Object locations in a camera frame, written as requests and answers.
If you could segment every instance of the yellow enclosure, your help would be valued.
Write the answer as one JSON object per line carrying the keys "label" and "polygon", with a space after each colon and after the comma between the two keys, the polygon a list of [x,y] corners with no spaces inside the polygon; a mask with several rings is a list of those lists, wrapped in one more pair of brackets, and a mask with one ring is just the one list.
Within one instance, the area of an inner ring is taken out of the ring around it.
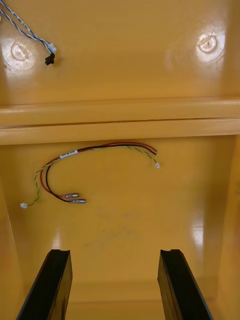
{"label": "yellow enclosure", "polygon": [[[160,249],[180,249],[215,320],[240,319],[240,3],[6,0],[57,48],[1,15],[0,318],[15,319],[52,248],[70,250],[66,313],[165,319]],[[112,141],[158,150],[65,152]]]}

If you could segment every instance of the yellow plastic panel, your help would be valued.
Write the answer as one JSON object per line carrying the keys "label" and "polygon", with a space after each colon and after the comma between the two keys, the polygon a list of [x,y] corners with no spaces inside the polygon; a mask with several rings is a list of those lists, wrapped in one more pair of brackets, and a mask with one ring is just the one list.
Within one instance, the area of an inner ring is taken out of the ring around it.
{"label": "yellow plastic panel", "polygon": [[0,25],[2,105],[237,96],[237,0],[6,0],[46,49]]}
{"label": "yellow plastic panel", "polygon": [[240,137],[232,163],[222,253],[219,267],[217,303],[225,319],[240,318]]}
{"label": "yellow plastic panel", "polygon": [[0,319],[15,319],[24,298],[23,277],[0,182]]}
{"label": "yellow plastic panel", "polygon": [[47,252],[60,248],[71,250],[70,303],[160,301],[160,249],[179,248],[215,310],[235,137],[145,142],[158,149],[160,169],[126,148],[78,154],[54,164],[49,183],[59,193],[80,192],[87,204],[65,204],[41,190],[39,202],[26,210],[20,203],[36,195],[35,172],[94,142],[0,147],[25,294]]}

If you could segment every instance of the yellow wall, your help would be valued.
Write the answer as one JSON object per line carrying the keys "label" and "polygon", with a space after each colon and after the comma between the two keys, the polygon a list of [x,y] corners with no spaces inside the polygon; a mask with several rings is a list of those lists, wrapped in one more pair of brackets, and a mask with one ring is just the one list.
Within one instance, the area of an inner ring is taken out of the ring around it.
{"label": "yellow wall", "polygon": [[[57,47],[54,65],[0,22],[0,318],[16,317],[61,248],[72,255],[69,320],[163,319],[160,249],[179,248],[214,319],[239,319],[240,2],[39,3],[8,1]],[[204,53],[209,35],[216,47]],[[20,209],[48,160],[118,139],[154,145],[160,169],[132,150],[86,152],[50,173],[54,190],[79,191],[86,205],[41,190]]]}
{"label": "yellow wall", "polygon": [[85,152],[54,164],[49,179],[60,193],[80,192],[86,205],[65,204],[41,190],[26,210],[20,203],[36,195],[35,171],[89,143],[0,147],[25,294],[47,252],[60,248],[71,250],[71,303],[159,301],[160,249],[179,248],[205,298],[214,299],[235,137],[144,142],[158,149],[160,169],[125,148]]}
{"label": "yellow wall", "polygon": [[0,183],[0,318],[15,319],[24,298],[23,277]]}

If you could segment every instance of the yellow ledge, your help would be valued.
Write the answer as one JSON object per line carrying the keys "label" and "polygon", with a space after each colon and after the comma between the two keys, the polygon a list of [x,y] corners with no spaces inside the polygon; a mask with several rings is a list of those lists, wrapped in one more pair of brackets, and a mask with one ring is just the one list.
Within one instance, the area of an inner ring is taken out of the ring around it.
{"label": "yellow ledge", "polygon": [[0,126],[221,117],[240,117],[240,99],[130,99],[0,107]]}
{"label": "yellow ledge", "polygon": [[1,127],[0,145],[239,135],[240,117]]}

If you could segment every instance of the black connector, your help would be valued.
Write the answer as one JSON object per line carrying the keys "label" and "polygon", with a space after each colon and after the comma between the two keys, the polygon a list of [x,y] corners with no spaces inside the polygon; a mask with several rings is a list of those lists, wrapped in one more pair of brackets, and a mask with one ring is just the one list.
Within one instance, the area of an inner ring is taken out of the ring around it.
{"label": "black connector", "polygon": [[54,64],[54,58],[55,58],[55,54],[51,53],[50,56],[47,56],[45,58],[45,65],[49,66],[49,65],[53,65]]}

